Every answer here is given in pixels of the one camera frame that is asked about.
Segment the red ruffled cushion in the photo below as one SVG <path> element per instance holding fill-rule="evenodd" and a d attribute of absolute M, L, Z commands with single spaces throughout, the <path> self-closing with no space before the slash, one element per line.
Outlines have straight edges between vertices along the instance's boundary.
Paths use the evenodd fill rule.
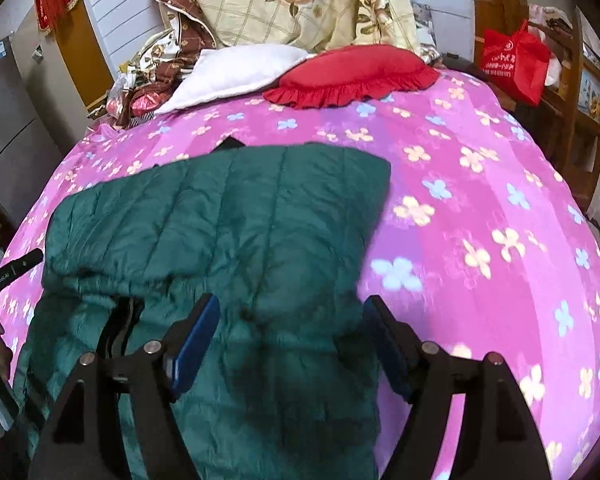
<path fill-rule="evenodd" d="M 393 91 L 431 87 L 440 73 L 410 50 L 390 44 L 349 46 L 321 53 L 288 70 L 263 92 L 273 104 L 296 110 L 379 100 Z"/>

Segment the red shopping bag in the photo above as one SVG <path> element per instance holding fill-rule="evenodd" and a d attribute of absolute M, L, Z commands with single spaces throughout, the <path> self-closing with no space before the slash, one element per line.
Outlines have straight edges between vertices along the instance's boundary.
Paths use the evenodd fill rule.
<path fill-rule="evenodd" d="M 479 67 L 516 102 L 538 106 L 552 51 L 528 29 L 528 21 L 507 36 L 486 29 Z"/>

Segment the wooden shelf unit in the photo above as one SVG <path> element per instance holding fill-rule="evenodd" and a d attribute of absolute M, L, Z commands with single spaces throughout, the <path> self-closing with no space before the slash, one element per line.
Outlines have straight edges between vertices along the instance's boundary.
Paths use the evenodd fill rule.
<path fill-rule="evenodd" d="M 542 96 L 547 127 L 539 142 L 586 211 L 600 178 L 600 46 L 591 44 L 597 35 L 579 8 L 569 23 L 558 16 L 532 26 L 558 47 L 562 68 L 558 82 Z"/>

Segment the white pillow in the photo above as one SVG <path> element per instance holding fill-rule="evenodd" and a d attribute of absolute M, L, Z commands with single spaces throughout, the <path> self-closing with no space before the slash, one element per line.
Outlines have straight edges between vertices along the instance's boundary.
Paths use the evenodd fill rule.
<path fill-rule="evenodd" d="M 314 58 L 314 54 L 288 44 L 204 49 L 193 70 L 155 114 L 169 114 L 268 88 L 310 58 Z"/>

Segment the dark green puffer jacket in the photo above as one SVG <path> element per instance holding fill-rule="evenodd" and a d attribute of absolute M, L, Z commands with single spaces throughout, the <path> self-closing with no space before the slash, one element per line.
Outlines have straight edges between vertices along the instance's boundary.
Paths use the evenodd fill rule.
<path fill-rule="evenodd" d="M 174 406 L 205 479 L 373 479 L 379 365 L 358 279 L 388 195 L 378 156 L 323 143 L 243 146 L 66 197 L 15 372 L 46 417 L 116 303 L 132 348 L 206 292 L 220 322 Z"/>

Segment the pink floral bed sheet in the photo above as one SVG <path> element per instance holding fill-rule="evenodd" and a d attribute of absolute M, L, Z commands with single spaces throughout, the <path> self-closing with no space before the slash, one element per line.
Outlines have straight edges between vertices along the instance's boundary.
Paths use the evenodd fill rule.
<path fill-rule="evenodd" d="M 45 250 L 68 196 L 219 150 L 323 143 L 385 159 L 388 195 L 358 299 L 379 295 L 453 356 L 501 353 L 538 425 L 550 472 L 571 477 L 600 438 L 600 250 L 567 182 L 491 90 L 444 72 L 429 89 L 340 108 L 294 110 L 258 96 L 117 131 L 91 131 L 56 169 L 7 249 Z M 44 266 L 0 295 L 19 360 Z M 380 374 L 377 478 L 406 404 Z"/>

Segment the cream floral quilt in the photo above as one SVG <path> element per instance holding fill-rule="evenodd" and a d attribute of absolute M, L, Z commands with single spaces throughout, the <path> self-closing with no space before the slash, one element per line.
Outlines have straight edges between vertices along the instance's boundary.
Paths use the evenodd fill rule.
<path fill-rule="evenodd" d="M 310 53 L 351 44 L 420 52 L 410 0 L 196 0 L 221 47 L 289 44 Z"/>

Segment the brown floral blanket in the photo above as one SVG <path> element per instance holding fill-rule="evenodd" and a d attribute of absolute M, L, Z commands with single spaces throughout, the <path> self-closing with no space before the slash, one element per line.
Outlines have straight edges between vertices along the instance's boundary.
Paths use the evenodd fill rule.
<path fill-rule="evenodd" d="M 119 128 L 132 127 L 155 113 L 132 117 L 132 99 L 149 92 L 164 93 L 170 98 L 193 70 L 200 52 L 216 47 L 201 0 L 154 1 L 159 7 L 163 30 L 149 37 L 121 66 L 121 74 L 108 93 L 107 114 Z"/>

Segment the grey refrigerator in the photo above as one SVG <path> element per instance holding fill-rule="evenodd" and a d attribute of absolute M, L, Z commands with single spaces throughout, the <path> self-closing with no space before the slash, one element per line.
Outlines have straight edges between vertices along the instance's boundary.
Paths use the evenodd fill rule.
<path fill-rule="evenodd" d="M 0 38 L 0 213 L 19 226 L 62 161 L 27 92 L 7 37 Z"/>

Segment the pink plastic package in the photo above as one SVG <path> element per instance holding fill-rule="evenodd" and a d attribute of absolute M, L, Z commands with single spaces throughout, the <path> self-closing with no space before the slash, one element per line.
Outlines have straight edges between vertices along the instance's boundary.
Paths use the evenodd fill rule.
<path fill-rule="evenodd" d="M 130 104 L 130 112 L 132 117 L 140 117 L 154 112 L 159 108 L 169 96 L 159 92 L 149 92 L 142 96 L 136 96 Z"/>

